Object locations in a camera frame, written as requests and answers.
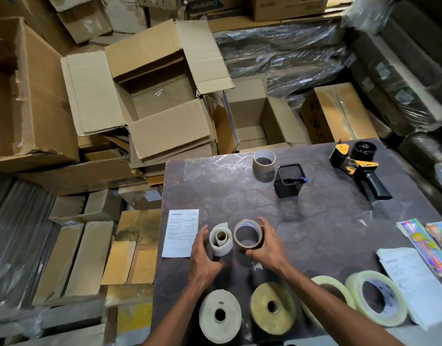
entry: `person's left hand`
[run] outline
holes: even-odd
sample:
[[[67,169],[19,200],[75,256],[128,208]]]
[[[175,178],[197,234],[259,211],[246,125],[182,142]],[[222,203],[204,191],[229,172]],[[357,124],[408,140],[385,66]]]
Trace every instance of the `person's left hand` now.
[[[195,288],[198,294],[208,288],[225,265],[224,261],[214,262],[206,255],[203,240],[208,235],[207,228],[205,225],[198,232],[190,254],[188,286]]]

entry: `black mesh pen holder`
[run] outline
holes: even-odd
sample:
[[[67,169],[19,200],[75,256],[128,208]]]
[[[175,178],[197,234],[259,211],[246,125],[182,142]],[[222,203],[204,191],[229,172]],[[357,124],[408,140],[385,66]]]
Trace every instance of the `black mesh pen holder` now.
[[[274,187],[279,198],[295,197],[307,181],[300,164],[282,165],[277,167]]]

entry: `black handle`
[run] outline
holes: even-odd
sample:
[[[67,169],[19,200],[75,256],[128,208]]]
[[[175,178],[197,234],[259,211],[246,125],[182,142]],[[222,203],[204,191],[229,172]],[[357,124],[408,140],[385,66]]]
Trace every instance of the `black handle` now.
[[[365,181],[370,187],[375,199],[377,200],[389,200],[392,199],[391,193],[389,193],[386,187],[381,183],[378,176],[373,171],[365,171]]]

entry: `white paper scrap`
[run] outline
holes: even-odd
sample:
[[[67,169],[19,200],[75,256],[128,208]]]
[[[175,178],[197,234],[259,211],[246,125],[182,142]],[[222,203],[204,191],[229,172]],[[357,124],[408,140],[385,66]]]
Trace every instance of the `white paper scrap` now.
[[[170,210],[162,257],[190,257],[198,233],[198,209]]]
[[[442,323],[442,284],[413,248],[379,249],[379,260],[407,301],[411,319],[428,330]]]

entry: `person's right hand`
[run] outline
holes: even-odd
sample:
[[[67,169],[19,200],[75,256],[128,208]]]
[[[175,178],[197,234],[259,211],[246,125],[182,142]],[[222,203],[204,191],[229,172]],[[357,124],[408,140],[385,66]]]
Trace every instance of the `person's right hand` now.
[[[264,232],[264,244],[260,249],[247,250],[245,254],[253,261],[259,262],[264,268],[279,274],[280,270],[290,262],[275,230],[265,218],[258,217],[258,219],[263,224],[261,228]]]

